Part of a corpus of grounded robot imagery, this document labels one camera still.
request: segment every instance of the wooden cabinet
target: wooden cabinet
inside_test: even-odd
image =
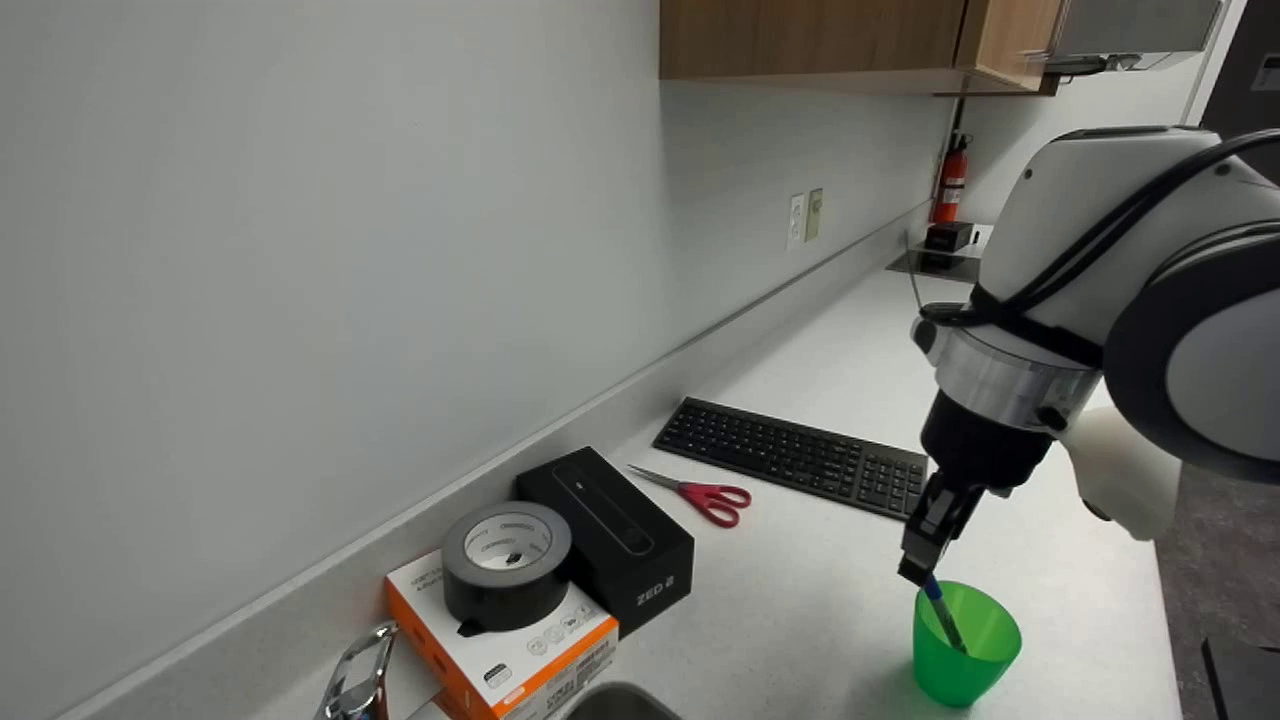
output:
[[[664,79],[1040,91],[1061,0],[664,0]]]

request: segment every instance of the tape roll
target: tape roll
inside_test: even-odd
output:
[[[544,621],[567,590],[571,532],[544,504],[478,507],[447,528],[444,608],[463,630],[508,630]]]

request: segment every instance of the black keyboard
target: black keyboard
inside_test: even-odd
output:
[[[888,518],[913,515],[928,471],[918,451],[898,451],[707,400],[683,400],[652,449]]]

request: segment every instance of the fire extinguisher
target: fire extinguisher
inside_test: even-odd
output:
[[[958,199],[963,199],[963,183],[967,183],[967,139],[954,130],[945,154],[945,170],[937,178],[937,199],[928,213],[930,227],[950,227],[958,223]]]

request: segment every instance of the scissors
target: scissors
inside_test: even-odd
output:
[[[648,484],[661,484],[668,490],[681,490],[683,504],[690,504],[695,513],[702,513],[702,518],[721,524],[721,528],[737,528],[738,518],[738,507],[753,504],[753,490],[747,486],[737,486],[737,484],[683,484],[675,474],[664,474],[664,471],[652,471],[652,469],[635,469],[632,471]]]

